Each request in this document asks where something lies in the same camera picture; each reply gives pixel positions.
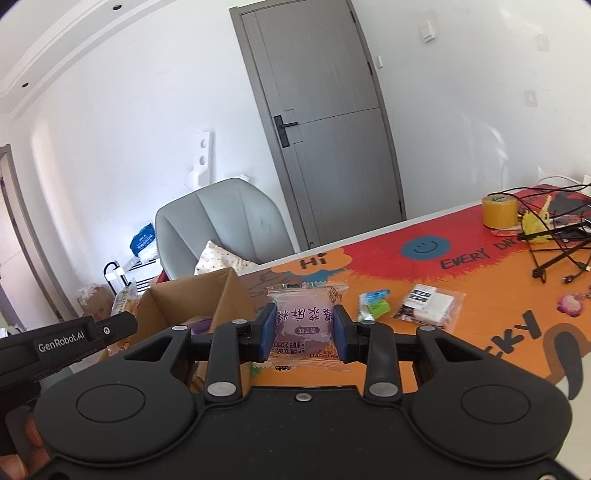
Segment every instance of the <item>white cushion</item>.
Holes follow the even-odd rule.
[[[195,275],[213,272],[214,270],[228,267],[232,267],[237,272],[240,272],[253,265],[256,265],[256,263],[243,260],[239,256],[217,246],[209,240],[207,245],[205,245],[203,252],[201,252],[197,265],[195,265]]]

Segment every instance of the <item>chair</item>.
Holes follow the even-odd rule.
[[[263,264],[294,253],[279,209],[250,183],[227,179],[156,213],[156,240],[169,279],[193,275],[208,240]]]

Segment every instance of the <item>yellow tape roll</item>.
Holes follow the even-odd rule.
[[[517,225],[517,199],[509,195],[489,195],[482,199],[482,222],[489,228]]]

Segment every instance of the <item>painted table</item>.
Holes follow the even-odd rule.
[[[553,205],[568,200],[565,196]],[[541,252],[539,263],[557,252]],[[586,262],[589,251],[573,255]],[[568,396],[574,420],[559,460],[582,478],[591,478],[591,303],[571,317],[557,310],[559,298],[587,293],[591,275],[571,284],[561,278],[576,273],[562,260],[547,271],[547,282],[531,276],[534,268],[526,244],[493,235],[482,225],[480,204],[467,205],[382,228],[321,248],[293,255],[254,271],[242,281],[262,308],[267,287],[302,281],[345,280],[349,290],[343,305],[351,318],[358,314],[361,293],[390,289],[387,300],[395,311],[415,283],[465,293],[460,316],[451,333],[493,355],[556,384]],[[398,333],[414,333],[416,324],[380,318]],[[362,388],[365,366],[345,371],[294,368],[257,369],[256,385],[357,385]],[[417,386],[410,364],[401,364],[405,391]]]

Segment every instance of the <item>smiley face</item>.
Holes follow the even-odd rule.
[[[411,260],[432,260],[449,252],[451,245],[440,236],[427,235],[406,242],[400,253]]]

